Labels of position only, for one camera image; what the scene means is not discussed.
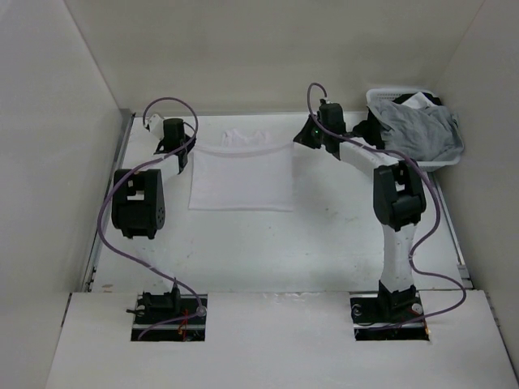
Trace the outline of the white tank top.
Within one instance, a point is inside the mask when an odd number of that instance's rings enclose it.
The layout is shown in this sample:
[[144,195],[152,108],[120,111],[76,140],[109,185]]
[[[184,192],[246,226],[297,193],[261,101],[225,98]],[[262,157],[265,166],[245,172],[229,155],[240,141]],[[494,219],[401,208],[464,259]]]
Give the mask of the white tank top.
[[197,211],[294,209],[292,142],[276,142],[266,131],[246,136],[227,130],[218,146],[193,151],[189,208]]

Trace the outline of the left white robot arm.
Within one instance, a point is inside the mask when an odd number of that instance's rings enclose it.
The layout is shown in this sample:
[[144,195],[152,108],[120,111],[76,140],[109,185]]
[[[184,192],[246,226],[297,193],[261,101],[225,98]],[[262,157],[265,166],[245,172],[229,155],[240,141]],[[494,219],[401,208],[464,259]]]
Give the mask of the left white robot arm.
[[111,222],[123,237],[153,240],[166,222],[165,183],[183,173],[195,136],[181,118],[153,115],[137,149],[113,173]]

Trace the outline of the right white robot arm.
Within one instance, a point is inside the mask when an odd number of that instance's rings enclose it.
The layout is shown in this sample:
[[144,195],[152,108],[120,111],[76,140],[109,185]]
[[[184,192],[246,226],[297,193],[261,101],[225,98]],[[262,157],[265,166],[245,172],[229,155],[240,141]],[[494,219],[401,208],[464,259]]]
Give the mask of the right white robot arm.
[[326,99],[320,101],[317,113],[309,114],[294,142],[311,149],[324,147],[372,180],[373,209],[384,234],[384,267],[375,308],[381,318],[397,319],[416,293],[409,254],[427,207],[418,166],[407,156],[373,150],[351,139],[342,107]]

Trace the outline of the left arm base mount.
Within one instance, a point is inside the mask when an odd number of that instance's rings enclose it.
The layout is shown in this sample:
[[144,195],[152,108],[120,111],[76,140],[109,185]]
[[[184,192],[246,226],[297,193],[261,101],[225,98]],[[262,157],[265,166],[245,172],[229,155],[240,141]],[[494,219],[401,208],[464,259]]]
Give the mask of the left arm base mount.
[[135,308],[127,309],[133,316],[133,342],[204,342],[206,316],[199,316],[196,297],[181,294],[179,288],[162,294],[139,295]]

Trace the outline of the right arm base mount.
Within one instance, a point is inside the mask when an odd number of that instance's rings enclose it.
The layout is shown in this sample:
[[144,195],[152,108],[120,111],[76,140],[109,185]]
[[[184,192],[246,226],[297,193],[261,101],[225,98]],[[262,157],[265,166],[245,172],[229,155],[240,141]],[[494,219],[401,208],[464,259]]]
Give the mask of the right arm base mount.
[[414,286],[390,293],[379,283],[377,293],[352,294],[350,307],[357,341],[429,340]]

